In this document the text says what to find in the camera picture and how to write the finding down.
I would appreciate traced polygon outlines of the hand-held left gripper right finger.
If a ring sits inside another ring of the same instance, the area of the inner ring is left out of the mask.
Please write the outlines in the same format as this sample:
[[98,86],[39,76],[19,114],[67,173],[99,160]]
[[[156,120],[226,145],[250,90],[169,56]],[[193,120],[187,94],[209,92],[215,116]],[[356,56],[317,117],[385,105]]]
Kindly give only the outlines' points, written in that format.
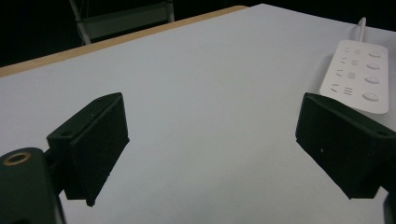
[[338,101],[307,92],[296,141],[348,198],[396,195],[396,132]]

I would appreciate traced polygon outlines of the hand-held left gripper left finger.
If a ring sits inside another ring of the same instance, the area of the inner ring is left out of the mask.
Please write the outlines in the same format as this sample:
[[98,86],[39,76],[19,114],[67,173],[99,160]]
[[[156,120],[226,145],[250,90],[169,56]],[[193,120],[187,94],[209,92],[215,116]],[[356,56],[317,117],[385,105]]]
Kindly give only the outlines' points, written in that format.
[[99,97],[47,136],[46,160],[57,193],[95,200],[129,143],[121,93]]

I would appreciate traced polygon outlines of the white power strip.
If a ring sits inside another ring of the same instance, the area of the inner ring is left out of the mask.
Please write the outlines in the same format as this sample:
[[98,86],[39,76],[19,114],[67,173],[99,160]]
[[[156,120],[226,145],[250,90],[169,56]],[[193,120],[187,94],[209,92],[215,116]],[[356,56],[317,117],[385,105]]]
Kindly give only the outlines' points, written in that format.
[[389,111],[389,52],[379,45],[342,40],[319,94],[373,114]]

